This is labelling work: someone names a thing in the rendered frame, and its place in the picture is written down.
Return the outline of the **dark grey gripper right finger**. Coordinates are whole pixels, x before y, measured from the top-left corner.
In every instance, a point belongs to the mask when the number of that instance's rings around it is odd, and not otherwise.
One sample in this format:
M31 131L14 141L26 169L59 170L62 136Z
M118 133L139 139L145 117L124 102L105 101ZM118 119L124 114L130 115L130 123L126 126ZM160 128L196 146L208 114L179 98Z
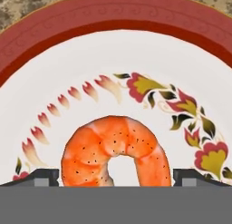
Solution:
M226 183L207 179L194 169L174 169L173 180L174 185L179 187L228 187L228 184Z

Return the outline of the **orange shrimp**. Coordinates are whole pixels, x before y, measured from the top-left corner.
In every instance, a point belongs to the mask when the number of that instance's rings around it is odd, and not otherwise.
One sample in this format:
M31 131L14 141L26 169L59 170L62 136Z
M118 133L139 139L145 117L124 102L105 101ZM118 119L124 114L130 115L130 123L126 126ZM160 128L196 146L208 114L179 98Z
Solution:
M113 157L134 159L141 186L169 187L165 151L144 124L126 116L106 116L78 128L67 141L61 160L62 181L69 187L114 184L108 171Z

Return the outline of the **white floral plate red rim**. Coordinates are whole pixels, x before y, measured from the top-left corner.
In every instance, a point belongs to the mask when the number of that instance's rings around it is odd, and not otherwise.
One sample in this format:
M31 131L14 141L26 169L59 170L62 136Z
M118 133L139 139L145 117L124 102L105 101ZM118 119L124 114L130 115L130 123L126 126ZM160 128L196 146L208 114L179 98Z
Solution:
M80 126L126 115L171 168L232 183L232 18L189 0L62 0L0 34L0 184L59 169Z

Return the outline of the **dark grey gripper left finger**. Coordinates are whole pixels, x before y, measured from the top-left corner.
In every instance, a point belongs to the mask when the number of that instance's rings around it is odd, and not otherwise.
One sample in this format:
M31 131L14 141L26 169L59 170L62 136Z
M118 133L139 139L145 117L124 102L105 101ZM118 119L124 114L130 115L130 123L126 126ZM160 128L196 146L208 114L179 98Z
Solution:
M58 169L37 169L23 179L12 180L1 184L1 187L58 187L58 179Z

